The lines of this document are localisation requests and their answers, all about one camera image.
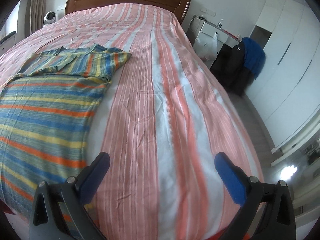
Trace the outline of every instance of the pink striped bedsheet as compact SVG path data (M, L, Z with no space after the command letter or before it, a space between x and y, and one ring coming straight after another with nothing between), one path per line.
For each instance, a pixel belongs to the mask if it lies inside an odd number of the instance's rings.
M94 117L90 163L111 168L96 200L108 239L207 239L237 210L214 168L224 151L248 176L263 175L227 93L195 54L174 14L117 4L66 15L0 58L0 90L35 52L98 43L132 54Z

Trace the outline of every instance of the bottle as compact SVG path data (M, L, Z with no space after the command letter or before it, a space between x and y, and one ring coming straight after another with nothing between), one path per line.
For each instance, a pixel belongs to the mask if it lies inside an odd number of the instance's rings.
M222 27L222 21L223 21L223 19L221 19L221 21L219 22L219 25L218 25L218 27L221 29L221 27Z

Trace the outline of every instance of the cabinet handle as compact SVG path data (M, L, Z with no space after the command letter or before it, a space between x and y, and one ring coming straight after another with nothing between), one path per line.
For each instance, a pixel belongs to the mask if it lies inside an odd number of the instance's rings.
M303 73L303 75L302 75L302 77L300 78L300 80L299 80L299 82L297 83L297 85L300 83L301 79L303 78L303 76L304 76L305 73L307 72L308 68L309 68L310 65L311 65L311 62L312 62L312 60L310 61L309 65L308 65L308 67L307 67L307 69L306 69L306 71Z
M283 54L283 56L282 56L281 60L280 60L280 61L279 61L279 63L278 63L278 66L279 66L279 64L281 63L281 61L283 60L284 55L287 53L287 51L288 51L288 49L289 49L290 45L291 45L291 43L289 43L289 45L288 45L287 49L285 50L285 52L284 52L284 54Z

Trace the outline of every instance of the blue jacket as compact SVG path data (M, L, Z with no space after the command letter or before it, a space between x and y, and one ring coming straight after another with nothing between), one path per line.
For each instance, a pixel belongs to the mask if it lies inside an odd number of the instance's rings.
M264 62L266 60L266 54L258 43L253 39L243 38L244 43L244 67L249 69L256 79L260 74Z

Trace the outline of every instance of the plastic bag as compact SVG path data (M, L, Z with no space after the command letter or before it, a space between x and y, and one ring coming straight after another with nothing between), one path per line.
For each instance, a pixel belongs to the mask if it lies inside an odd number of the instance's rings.
M210 41L196 38L193 48L203 62L216 60L218 55L218 34L216 33Z

